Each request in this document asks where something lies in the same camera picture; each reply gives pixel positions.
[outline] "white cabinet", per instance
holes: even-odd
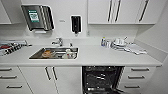
[[[81,67],[20,67],[34,94],[82,94]]]
[[[118,89],[131,94],[143,94],[155,69],[156,67],[125,67]]]
[[[136,24],[157,23],[167,0],[142,0]]]
[[[89,24],[134,24],[141,0],[88,0]]]
[[[113,7],[114,0],[88,0],[88,23],[111,24]]]
[[[21,0],[0,0],[0,24],[24,23]]]
[[[34,94],[58,94],[51,67],[20,67]]]
[[[18,67],[0,67],[0,94],[32,94]]]
[[[59,94],[83,94],[81,67],[55,67],[55,72]]]
[[[166,0],[88,0],[88,24],[155,24]]]
[[[135,24],[141,0],[116,0],[112,24]]]

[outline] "paper towel dispenser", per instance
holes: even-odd
[[[30,31],[54,29],[50,7],[42,5],[22,5],[21,7]]]

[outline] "soap dispenser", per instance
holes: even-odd
[[[81,32],[81,17],[80,16],[71,16],[72,20],[72,32],[75,32],[77,36]]]

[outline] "drawer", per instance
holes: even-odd
[[[128,72],[154,72],[156,67],[124,67],[123,73]]]
[[[0,83],[0,94],[32,94],[26,83]]]
[[[123,73],[120,82],[147,82],[153,73]]]
[[[20,73],[20,70],[18,67],[0,67],[1,73]]]
[[[118,89],[130,94],[142,94],[146,83],[119,83]]]
[[[1,73],[0,82],[26,82],[23,75],[20,73]]]

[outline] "sink basin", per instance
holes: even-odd
[[[65,59],[63,58],[63,55],[66,54],[66,49],[70,49],[71,52],[73,52],[73,58],[66,58],[66,59],[76,59],[78,48],[42,48],[38,52],[36,52],[34,55],[32,55],[29,59]],[[42,54],[49,50],[52,53],[52,56],[50,57],[44,57]]]

